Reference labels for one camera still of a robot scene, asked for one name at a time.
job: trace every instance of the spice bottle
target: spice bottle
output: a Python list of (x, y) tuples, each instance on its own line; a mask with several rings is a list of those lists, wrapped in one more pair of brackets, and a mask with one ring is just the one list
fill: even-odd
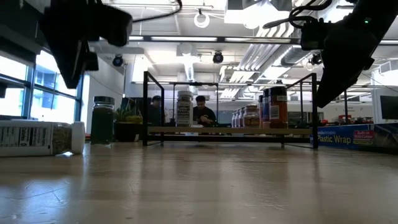
[(269, 128), (269, 89), (262, 94), (262, 128)]
[(269, 90), (269, 126), (287, 128), (287, 90), (286, 87), (272, 87)]
[(190, 127), (193, 121), (192, 92), (178, 91), (177, 93), (177, 127)]
[(245, 128), (258, 128), (260, 123), (259, 111), (257, 105), (247, 105), (245, 109), (244, 119)]
[(91, 120), (91, 144), (111, 144), (113, 141), (114, 98), (94, 96)]
[(240, 109), (240, 114), (239, 114), (239, 128), (243, 128), (243, 118), (244, 118), (244, 107)]
[(264, 110), (264, 104), (262, 102), (262, 95), (259, 96), (259, 106), (258, 106), (258, 112), (259, 112), (259, 128), (262, 128), (262, 111)]
[(235, 128), (235, 116), (236, 116), (236, 111), (232, 112), (232, 121), (231, 121), (232, 128)]
[(0, 121), (0, 157), (81, 154), (85, 124), (43, 121)]

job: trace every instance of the product label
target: product label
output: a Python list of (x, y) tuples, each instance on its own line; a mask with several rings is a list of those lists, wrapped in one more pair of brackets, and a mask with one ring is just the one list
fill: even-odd
[(177, 124), (190, 124), (191, 123), (191, 107), (189, 101), (177, 102)]
[(273, 105), (270, 106), (270, 110), (269, 110), (269, 119), (279, 119), (279, 105)]
[(50, 147), (50, 128), (0, 127), (0, 147)]
[(285, 102), (287, 101), (287, 96), (276, 96), (276, 100)]

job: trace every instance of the table surface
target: table surface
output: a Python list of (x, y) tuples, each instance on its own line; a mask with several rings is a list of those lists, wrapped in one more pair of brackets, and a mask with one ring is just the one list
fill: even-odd
[(0, 223), (398, 223), (398, 157), (280, 144), (0, 158)]

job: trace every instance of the security camera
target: security camera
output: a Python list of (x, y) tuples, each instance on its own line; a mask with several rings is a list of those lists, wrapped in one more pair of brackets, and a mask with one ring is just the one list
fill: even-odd
[(214, 53), (213, 62), (214, 63), (223, 63), (224, 56), (220, 51)]
[(320, 65), (322, 64), (322, 57), (320, 53), (315, 53), (312, 55), (312, 59), (310, 60), (312, 65)]
[(124, 63), (124, 61), (123, 61), (123, 56), (122, 55), (115, 55), (114, 56), (114, 59), (112, 61), (113, 66), (120, 67), (120, 66), (123, 65), (123, 63)]

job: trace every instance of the man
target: man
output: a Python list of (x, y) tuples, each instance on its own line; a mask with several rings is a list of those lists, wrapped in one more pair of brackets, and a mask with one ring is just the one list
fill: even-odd
[(197, 96), (197, 106), (193, 108), (193, 120), (198, 121), (205, 127), (211, 127), (216, 122), (216, 115), (214, 112), (206, 107), (206, 98), (204, 96)]
[(160, 126), (160, 96), (152, 97), (152, 104), (148, 106), (148, 123), (151, 126)]

